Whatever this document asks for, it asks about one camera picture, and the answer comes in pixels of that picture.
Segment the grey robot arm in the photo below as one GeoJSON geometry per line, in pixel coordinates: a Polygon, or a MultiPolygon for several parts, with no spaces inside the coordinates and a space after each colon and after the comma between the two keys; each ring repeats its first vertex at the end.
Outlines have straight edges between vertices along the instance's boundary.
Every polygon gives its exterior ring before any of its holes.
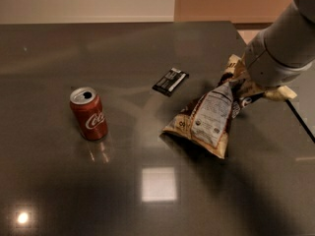
{"type": "Polygon", "coordinates": [[[315,60],[315,0],[292,0],[283,13],[247,45],[250,78],[262,87],[287,84],[315,60]]]}

